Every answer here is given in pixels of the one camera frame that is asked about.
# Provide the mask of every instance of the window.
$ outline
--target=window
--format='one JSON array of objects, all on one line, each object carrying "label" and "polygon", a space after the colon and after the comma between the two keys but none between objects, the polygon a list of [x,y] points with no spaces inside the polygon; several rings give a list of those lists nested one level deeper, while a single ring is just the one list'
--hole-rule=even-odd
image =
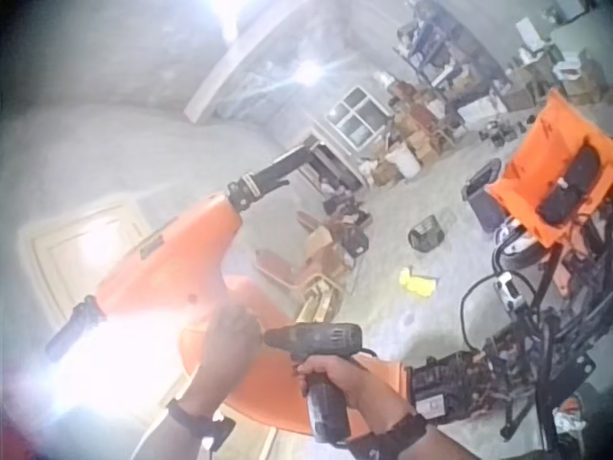
[{"label": "window", "polygon": [[363,148],[387,123],[387,114],[362,88],[356,87],[326,116],[356,149]]}]

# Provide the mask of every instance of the concrete floor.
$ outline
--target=concrete floor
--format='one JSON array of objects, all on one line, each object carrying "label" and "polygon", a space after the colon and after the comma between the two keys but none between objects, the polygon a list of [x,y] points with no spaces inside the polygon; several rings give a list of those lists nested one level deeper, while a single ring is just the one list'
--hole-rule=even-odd
[{"label": "concrete floor", "polygon": [[[593,107],[585,114],[610,130],[607,121],[613,121],[613,107]],[[470,132],[462,140],[463,148],[445,155],[416,179],[370,192],[365,198],[374,218],[367,230],[370,250],[352,273],[349,293],[335,321],[359,324],[366,347],[384,359],[401,360],[407,365],[422,365],[427,357],[444,357],[464,349],[460,299],[474,281],[491,272],[493,242],[462,202],[461,189],[491,158],[508,160],[520,142],[518,139],[494,150],[490,142],[482,143]],[[408,244],[407,233],[431,214],[436,215],[446,237],[432,252],[420,254]],[[416,274],[439,280],[432,297],[422,299],[400,287],[398,274],[408,266]],[[469,298],[465,314],[468,336],[477,346],[509,322],[488,285]],[[601,366],[592,378],[599,390],[613,382],[606,359],[611,340],[606,337],[602,342],[594,353]],[[498,435],[503,419],[502,414],[492,414],[442,430],[482,458],[509,457],[540,447],[534,414],[508,443]],[[282,433],[272,458],[289,458],[287,455],[295,459],[351,458],[346,452],[317,446],[308,438]]]}]

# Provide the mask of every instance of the hand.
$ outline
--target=hand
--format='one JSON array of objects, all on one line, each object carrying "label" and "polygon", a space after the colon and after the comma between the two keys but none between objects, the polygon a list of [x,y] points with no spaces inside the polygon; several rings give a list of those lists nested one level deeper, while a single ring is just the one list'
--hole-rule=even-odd
[{"label": "hand", "polygon": [[212,417],[245,377],[260,346],[260,324],[245,307],[217,309],[204,339],[202,362],[179,405],[194,416]]},{"label": "hand", "polygon": [[374,433],[384,433],[406,414],[416,413],[409,402],[387,383],[342,357],[311,356],[298,366],[297,371],[303,389],[306,388],[306,375],[326,374],[345,393],[348,406],[362,414]]}]

